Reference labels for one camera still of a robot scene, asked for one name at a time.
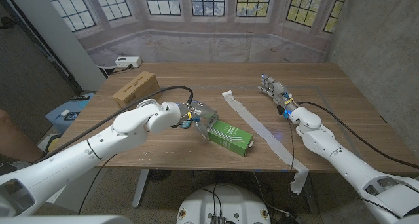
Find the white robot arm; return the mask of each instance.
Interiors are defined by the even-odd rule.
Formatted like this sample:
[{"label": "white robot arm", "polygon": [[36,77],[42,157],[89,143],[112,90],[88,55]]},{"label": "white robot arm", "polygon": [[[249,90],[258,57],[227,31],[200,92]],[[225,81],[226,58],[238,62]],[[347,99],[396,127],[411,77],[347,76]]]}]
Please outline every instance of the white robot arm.
[{"label": "white robot arm", "polygon": [[120,114],[113,125],[48,159],[0,176],[0,217],[27,216],[70,181],[83,175],[103,160],[140,146],[147,133],[179,126],[184,121],[217,118],[205,104],[141,102],[137,109]]},{"label": "white robot arm", "polygon": [[297,134],[307,149],[329,161],[360,197],[391,210],[392,213],[365,202],[380,223],[396,223],[419,213],[419,181],[385,174],[369,166],[339,144],[332,131],[322,125],[320,117],[299,107],[287,89],[272,77],[262,75],[259,89],[273,98],[280,114],[298,124]]}]

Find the person's leg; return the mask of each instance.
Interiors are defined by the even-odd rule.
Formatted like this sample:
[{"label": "person's leg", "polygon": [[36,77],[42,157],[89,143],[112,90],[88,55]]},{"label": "person's leg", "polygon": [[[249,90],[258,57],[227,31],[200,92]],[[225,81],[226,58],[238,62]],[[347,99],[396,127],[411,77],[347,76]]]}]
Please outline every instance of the person's leg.
[{"label": "person's leg", "polygon": [[44,153],[13,122],[10,115],[0,109],[0,154],[25,162],[35,162]]}]

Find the white paper strip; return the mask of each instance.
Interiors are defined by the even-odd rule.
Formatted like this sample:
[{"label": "white paper strip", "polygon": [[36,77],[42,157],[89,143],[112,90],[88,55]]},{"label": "white paper strip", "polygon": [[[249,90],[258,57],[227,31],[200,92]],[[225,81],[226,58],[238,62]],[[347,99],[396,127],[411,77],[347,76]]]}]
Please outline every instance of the white paper strip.
[{"label": "white paper strip", "polygon": [[[240,102],[234,99],[231,90],[223,93],[225,101],[233,108],[247,123],[266,140],[269,147],[283,160],[286,164],[291,165],[293,162],[293,156],[288,150],[278,141],[268,129],[266,129],[261,122],[259,122],[255,116],[253,116]],[[294,158],[293,167],[298,171],[294,175],[294,181],[291,182],[291,190],[299,194],[306,183],[308,169],[300,161]]]}]

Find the power strip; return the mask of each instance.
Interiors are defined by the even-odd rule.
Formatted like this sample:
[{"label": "power strip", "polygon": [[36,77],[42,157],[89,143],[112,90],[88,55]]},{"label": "power strip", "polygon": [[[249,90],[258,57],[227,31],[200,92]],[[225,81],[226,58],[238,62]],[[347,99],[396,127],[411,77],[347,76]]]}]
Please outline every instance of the power strip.
[{"label": "power strip", "polygon": [[139,56],[121,56],[115,60],[117,67],[127,68],[130,64],[132,67],[139,67],[142,63]]}]

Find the green box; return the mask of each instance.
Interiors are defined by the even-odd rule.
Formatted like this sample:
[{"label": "green box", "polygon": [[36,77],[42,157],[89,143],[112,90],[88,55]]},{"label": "green box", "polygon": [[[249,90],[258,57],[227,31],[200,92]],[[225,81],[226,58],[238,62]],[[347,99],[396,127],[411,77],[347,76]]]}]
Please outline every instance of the green box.
[{"label": "green box", "polygon": [[217,120],[208,130],[209,140],[244,156],[253,144],[253,135]]}]

